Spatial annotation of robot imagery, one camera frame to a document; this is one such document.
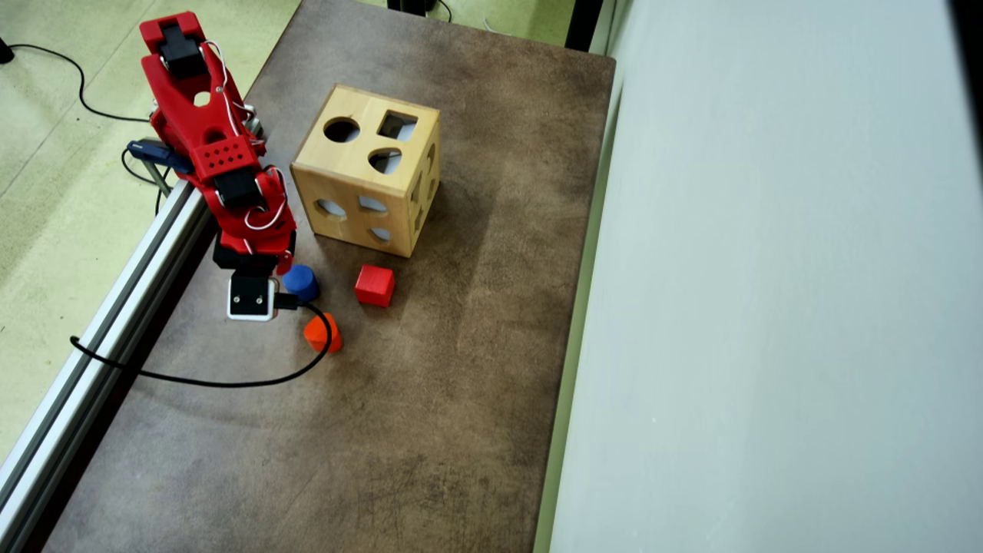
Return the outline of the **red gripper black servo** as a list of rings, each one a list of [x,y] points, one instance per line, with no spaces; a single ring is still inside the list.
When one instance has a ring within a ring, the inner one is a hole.
[[[219,232],[212,260],[221,269],[265,269],[277,276],[291,270],[296,251],[297,224],[288,204],[262,211],[259,207],[218,210]]]

